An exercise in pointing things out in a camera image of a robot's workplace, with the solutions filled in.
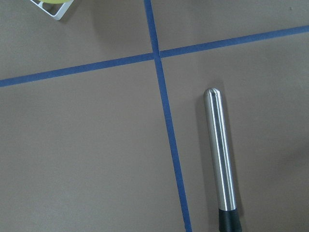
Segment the white cup rack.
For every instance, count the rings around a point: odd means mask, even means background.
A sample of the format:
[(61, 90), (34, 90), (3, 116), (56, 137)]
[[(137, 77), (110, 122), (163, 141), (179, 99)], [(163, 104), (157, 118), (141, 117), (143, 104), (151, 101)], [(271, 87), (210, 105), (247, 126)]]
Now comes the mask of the white cup rack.
[[(39, 9), (41, 9), (43, 12), (51, 16), (54, 20), (59, 21), (63, 15), (66, 13), (66, 11), (70, 8), (74, 0), (70, 0), (69, 2), (66, 2), (64, 4), (49, 4), (44, 3), (39, 0), (30, 0), (35, 6), (37, 6)], [(51, 9), (53, 7), (56, 7), (57, 10), (52, 13)]]

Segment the yellow cup on rack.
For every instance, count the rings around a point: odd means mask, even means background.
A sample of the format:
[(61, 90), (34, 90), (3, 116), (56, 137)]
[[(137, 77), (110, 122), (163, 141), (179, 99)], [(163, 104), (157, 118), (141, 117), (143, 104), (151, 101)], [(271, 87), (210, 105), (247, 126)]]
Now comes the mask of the yellow cup on rack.
[(70, 0), (40, 0), (40, 1), (49, 4), (64, 4), (66, 2), (69, 2)]

